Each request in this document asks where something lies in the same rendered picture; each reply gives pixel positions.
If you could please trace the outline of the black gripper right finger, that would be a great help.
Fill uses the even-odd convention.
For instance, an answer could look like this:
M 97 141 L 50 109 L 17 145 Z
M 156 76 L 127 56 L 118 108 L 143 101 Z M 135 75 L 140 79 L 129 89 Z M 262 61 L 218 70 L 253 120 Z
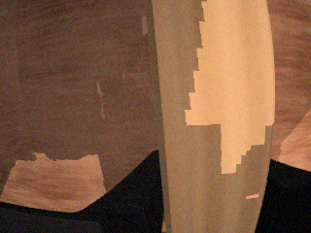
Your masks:
M 311 233 L 311 171 L 271 159 L 254 233 Z

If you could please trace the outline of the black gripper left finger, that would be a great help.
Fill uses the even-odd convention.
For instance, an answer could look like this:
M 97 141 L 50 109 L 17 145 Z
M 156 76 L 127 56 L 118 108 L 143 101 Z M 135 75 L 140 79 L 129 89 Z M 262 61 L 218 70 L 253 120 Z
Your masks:
M 0 233 L 162 233 L 158 150 L 116 187 L 75 213 L 0 201 Z

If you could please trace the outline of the light wooden board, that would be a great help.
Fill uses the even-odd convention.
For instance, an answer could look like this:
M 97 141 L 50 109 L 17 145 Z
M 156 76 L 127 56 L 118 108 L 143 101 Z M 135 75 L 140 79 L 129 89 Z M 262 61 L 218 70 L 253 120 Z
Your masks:
M 145 0 L 166 233 L 254 233 L 271 163 L 265 0 Z

